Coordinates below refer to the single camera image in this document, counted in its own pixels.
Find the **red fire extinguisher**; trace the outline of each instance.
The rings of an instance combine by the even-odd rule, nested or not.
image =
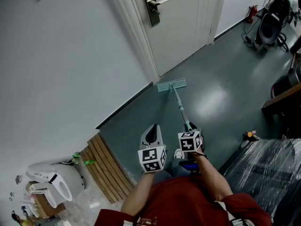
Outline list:
[[[249,13],[249,16],[247,17],[246,21],[251,24],[253,22],[253,17],[256,15],[257,13],[257,6],[258,5],[255,5],[255,6],[252,6],[251,9],[250,9],[250,13]]]

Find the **black baseboard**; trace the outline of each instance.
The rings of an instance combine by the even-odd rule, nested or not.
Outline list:
[[[257,13],[256,13],[256,15],[258,15],[258,13],[261,12],[261,10],[263,10],[263,8],[260,9],[260,10],[258,10]],[[232,27],[228,28],[227,30],[225,30],[224,32],[222,32],[220,35],[216,36],[216,37],[214,38],[214,42],[215,42],[216,40],[218,40],[220,37],[224,36],[226,33],[230,32],[232,29],[234,29],[234,28],[237,27],[238,25],[240,25],[241,23],[243,23],[243,22],[246,20],[246,18],[247,18],[247,17],[245,17],[243,20],[239,21],[238,23],[234,24]]]
[[[112,115],[110,115],[107,119],[105,119],[102,123],[100,123],[96,129],[100,129],[104,124],[106,124],[109,120],[111,120],[115,115],[121,112],[127,105],[129,105],[133,100],[138,98],[143,92],[145,92],[148,88],[153,86],[153,82],[145,86],[142,90],[140,90],[137,94],[135,94],[132,98],[126,101],[120,108],[118,108]]]

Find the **wooden slat mat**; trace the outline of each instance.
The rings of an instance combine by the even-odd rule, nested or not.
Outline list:
[[[129,195],[133,186],[99,134],[88,141],[88,146],[80,155],[84,161],[95,160],[94,163],[87,165],[87,169],[110,203],[123,200]]]

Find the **mop handle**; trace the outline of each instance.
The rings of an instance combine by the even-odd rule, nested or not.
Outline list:
[[[181,99],[180,99],[180,97],[178,95],[178,92],[176,91],[176,89],[174,88],[174,86],[172,84],[170,85],[170,88],[171,88],[171,91],[174,91],[175,98],[176,98],[176,100],[177,100],[177,102],[179,104],[179,109],[180,109],[180,111],[182,113],[182,116],[183,116],[183,119],[185,121],[185,125],[187,126],[188,131],[192,131],[192,128],[190,126],[190,122],[188,120],[188,117],[187,117],[186,112],[184,110],[184,107],[182,105],[182,101],[181,101]]]

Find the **red sleeve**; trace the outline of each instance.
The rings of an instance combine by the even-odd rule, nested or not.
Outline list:
[[[114,210],[102,209],[94,226],[123,226],[123,221],[134,222],[134,217]]]
[[[271,218],[248,194],[233,194],[223,199],[227,211],[235,218],[248,219],[255,226],[271,226]]]

